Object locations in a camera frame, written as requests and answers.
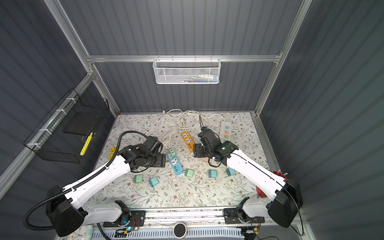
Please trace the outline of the blue power strip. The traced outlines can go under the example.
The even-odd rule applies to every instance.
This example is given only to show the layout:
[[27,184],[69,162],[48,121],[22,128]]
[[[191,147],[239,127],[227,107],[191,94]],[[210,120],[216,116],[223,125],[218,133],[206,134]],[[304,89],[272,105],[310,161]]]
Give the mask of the blue power strip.
[[176,156],[172,156],[170,152],[166,153],[166,156],[171,164],[172,169],[174,170],[176,176],[181,175],[184,170],[182,168],[182,165],[180,164],[178,158]]

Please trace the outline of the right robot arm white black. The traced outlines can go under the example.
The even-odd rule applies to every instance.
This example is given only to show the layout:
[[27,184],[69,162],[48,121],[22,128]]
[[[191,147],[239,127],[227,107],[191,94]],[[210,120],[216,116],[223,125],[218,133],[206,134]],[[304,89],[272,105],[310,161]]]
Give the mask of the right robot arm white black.
[[249,223],[258,217],[268,216],[283,228],[291,227],[294,218],[301,215],[300,208],[303,205],[298,183],[265,169],[232,142],[221,142],[208,127],[201,127],[198,137],[201,142],[194,145],[194,157],[207,157],[219,166],[235,170],[255,184],[269,199],[268,203],[257,204],[249,197],[243,198],[236,207],[235,218],[242,223]]

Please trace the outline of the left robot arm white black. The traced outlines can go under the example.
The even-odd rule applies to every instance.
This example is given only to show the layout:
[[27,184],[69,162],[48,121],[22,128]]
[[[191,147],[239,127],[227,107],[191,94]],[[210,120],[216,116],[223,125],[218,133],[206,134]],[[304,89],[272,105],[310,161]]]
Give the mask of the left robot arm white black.
[[[130,172],[138,173],[139,168],[165,167],[166,156],[162,153],[164,145],[157,137],[145,136],[142,144],[120,148],[121,140],[129,131],[123,132],[117,142],[112,158],[101,167],[80,180],[63,188],[52,187],[47,199],[27,211],[23,218],[25,228],[32,231],[54,230],[59,237],[66,237],[77,229],[104,222],[116,223],[119,227],[134,228],[139,225],[129,207],[121,200],[106,205],[90,205],[88,200],[115,179]],[[46,208],[51,225],[37,226],[29,218],[40,207]]]

